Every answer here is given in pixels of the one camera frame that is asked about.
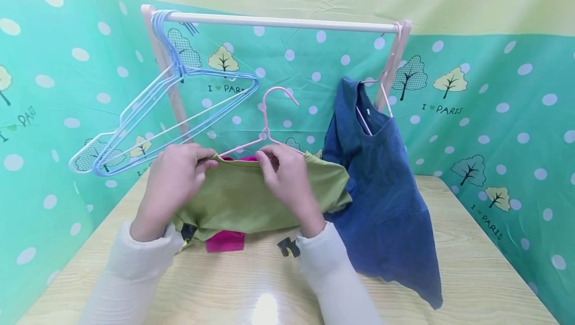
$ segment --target clothes hanger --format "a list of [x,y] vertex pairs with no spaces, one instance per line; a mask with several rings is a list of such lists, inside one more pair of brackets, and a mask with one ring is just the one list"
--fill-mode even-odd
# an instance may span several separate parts
[[[293,97],[293,95],[291,95],[290,92],[289,92],[287,89],[285,89],[284,87],[280,87],[280,86],[271,87],[271,88],[269,88],[268,91],[266,91],[266,93],[264,94],[264,99],[262,100],[262,103],[264,104],[264,108],[262,109],[262,113],[264,113],[264,129],[262,130],[262,133],[267,132],[267,133],[268,133],[268,139],[271,140],[273,143],[283,144],[283,143],[278,142],[277,140],[275,140],[275,139],[272,138],[272,135],[271,135],[271,133],[270,133],[270,128],[269,128],[269,126],[268,126],[268,107],[266,106],[266,97],[268,96],[268,94],[270,93],[270,91],[277,90],[277,89],[283,90],[283,91],[291,98],[291,100],[292,100],[296,105],[299,105],[299,103],[295,100],[295,98]],[[223,152],[222,154],[220,154],[220,156],[224,156],[224,155],[230,154],[231,152],[234,152],[234,151],[236,151],[236,150],[238,150],[238,149],[245,148],[245,147],[248,147],[248,146],[253,145],[253,144],[256,144],[256,143],[260,143],[262,140],[264,140],[264,137],[263,137],[263,136],[261,136],[258,140],[254,140],[253,142],[250,142],[250,143],[247,143],[247,144],[243,144],[243,145],[241,145],[241,146],[239,146],[239,147],[235,147],[234,149],[231,149],[231,150],[228,150],[228,151],[226,151],[226,152]],[[299,154],[303,154],[303,152],[299,151],[298,149],[294,149],[294,150],[295,150],[296,152],[298,152]]]

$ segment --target wooden table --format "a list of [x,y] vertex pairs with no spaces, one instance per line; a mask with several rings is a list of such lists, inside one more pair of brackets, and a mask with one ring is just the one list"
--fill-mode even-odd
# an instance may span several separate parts
[[[20,320],[77,324],[120,224],[132,218],[147,175],[126,194],[44,295]],[[434,311],[398,283],[363,278],[387,324],[557,324],[438,178],[417,177],[431,211],[443,307]],[[317,299],[276,243],[295,230],[246,237],[243,252],[208,254],[197,243],[177,254],[160,281],[146,324],[322,324]]]

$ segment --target green polka dot backdrop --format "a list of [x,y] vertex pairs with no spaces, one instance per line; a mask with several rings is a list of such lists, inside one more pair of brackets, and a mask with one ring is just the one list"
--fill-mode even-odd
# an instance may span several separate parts
[[[209,11],[154,0],[0,1],[0,324],[21,317],[147,167],[112,177],[68,168],[86,142],[118,127],[122,110],[158,75],[144,3]],[[186,77],[179,88],[189,116],[251,85],[234,72],[260,80],[253,96],[195,137],[218,151],[266,137],[262,96],[277,85],[299,105],[270,93],[272,136],[321,150],[337,83],[377,78],[392,41],[352,31],[193,28],[166,23],[183,61],[230,75]],[[412,36],[389,97],[414,173],[442,178],[565,324],[575,321],[574,83],[572,37]],[[375,98],[377,86],[368,93]],[[177,137],[174,129],[152,139],[174,124],[164,97],[122,132],[114,154],[123,154],[105,171]],[[90,169],[107,141],[80,156],[76,170]]]

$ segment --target sleeve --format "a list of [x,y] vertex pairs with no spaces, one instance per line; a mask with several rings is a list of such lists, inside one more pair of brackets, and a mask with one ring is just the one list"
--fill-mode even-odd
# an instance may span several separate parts
[[296,245],[301,271],[317,295],[326,325],[383,324],[332,223],[326,222],[315,238],[299,233]]
[[80,325],[143,324],[160,278],[181,250],[183,239],[170,223],[162,238],[141,243],[131,237],[131,226],[132,220],[122,224]]

